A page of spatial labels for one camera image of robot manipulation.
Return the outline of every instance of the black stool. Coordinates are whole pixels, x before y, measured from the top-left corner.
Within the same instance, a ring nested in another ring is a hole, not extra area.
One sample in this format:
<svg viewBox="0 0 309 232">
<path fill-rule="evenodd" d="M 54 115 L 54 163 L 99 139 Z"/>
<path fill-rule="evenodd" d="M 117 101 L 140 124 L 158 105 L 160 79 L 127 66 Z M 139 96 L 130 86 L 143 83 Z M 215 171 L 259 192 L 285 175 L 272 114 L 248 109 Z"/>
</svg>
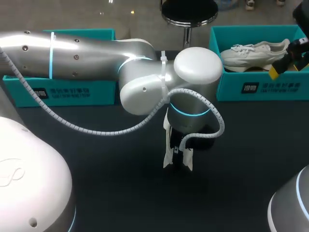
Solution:
<svg viewBox="0 0 309 232">
<path fill-rule="evenodd" d="M 212 22 L 218 15 L 213 0 L 160 0 L 160 10 L 168 23 L 184 28 L 184 49 L 190 46 L 192 28 Z"/>
</svg>

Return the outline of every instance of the white sneaker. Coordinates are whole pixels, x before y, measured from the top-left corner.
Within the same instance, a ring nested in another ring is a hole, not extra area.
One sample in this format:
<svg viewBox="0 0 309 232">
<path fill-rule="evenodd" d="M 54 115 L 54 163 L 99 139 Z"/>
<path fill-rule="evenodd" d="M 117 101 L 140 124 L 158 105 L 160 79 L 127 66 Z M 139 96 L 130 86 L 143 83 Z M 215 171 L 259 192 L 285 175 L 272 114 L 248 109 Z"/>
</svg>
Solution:
<svg viewBox="0 0 309 232">
<path fill-rule="evenodd" d="M 260 42 L 256 45 L 235 45 L 223 51 L 221 58 L 226 69 L 233 72 L 245 72 L 249 68 L 258 67 L 270 70 L 271 64 L 287 54 L 288 39 L 281 43 Z"/>
</svg>

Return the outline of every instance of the shoe box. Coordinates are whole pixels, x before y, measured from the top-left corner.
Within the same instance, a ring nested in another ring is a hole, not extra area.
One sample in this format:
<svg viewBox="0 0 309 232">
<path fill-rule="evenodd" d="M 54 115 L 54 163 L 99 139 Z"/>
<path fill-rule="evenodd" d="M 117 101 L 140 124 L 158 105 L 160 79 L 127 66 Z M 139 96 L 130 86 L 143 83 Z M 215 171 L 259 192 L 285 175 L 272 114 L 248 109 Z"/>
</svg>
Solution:
<svg viewBox="0 0 309 232">
<path fill-rule="evenodd" d="M 97 40 L 115 40 L 114 29 L 63 29 L 52 31 Z M 55 80 L 52 77 L 25 78 L 36 94 L 48 106 L 112 105 L 115 101 L 116 82 L 113 81 L 69 81 Z M 39 107 L 18 78 L 4 76 L 3 82 L 17 107 Z"/>
<path fill-rule="evenodd" d="M 284 26 L 215 26 L 211 28 L 209 49 L 220 53 L 236 44 L 257 44 L 262 41 L 291 42 L 306 37 L 297 25 Z M 273 81 L 267 71 L 223 71 L 217 89 L 218 101 L 309 100 L 309 68 L 297 72 L 293 65 Z"/>
</svg>

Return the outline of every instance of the logo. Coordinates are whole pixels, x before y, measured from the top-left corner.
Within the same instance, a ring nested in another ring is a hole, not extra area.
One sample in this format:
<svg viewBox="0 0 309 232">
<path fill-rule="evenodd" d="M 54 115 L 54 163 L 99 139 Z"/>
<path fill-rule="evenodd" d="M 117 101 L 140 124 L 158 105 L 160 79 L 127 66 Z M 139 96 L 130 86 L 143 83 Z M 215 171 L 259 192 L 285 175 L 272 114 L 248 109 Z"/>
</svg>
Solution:
<svg viewBox="0 0 309 232">
<path fill-rule="evenodd" d="M 47 92 L 44 88 L 33 88 L 33 91 L 41 99 L 48 99 Z"/>
<path fill-rule="evenodd" d="M 256 93 L 258 87 L 258 82 L 246 82 L 243 84 L 241 93 Z"/>
<path fill-rule="evenodd" d="M 13 181 L 25 175 L 23 161 L 20 159 L 4 159 L 0 161 L 0 188 L 9 186 Z"/>
</svg>

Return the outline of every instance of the dark tabletop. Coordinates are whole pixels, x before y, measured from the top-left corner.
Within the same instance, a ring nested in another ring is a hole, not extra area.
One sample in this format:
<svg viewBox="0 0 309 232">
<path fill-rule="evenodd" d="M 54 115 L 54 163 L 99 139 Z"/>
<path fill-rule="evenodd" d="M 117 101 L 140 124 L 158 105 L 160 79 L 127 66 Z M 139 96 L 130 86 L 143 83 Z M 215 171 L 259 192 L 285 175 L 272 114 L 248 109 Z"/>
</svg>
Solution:
<svg viewBox="0 0 309 232">
<path fill-rule="evenodd" d="M 309 103 L 214 102 L 226 130 L 193 171 L 163 169 L 160 112 L 139 131 L 96 137 L 66 128 L 40 108 L 17 109 L 26 126 L 67 161 L 77 232 L 268 232 L 274 192 L 309 164 Z M 66 120 L 104 131 L 143 117 L 120 105 L 53 107 Z"/>
</svg>

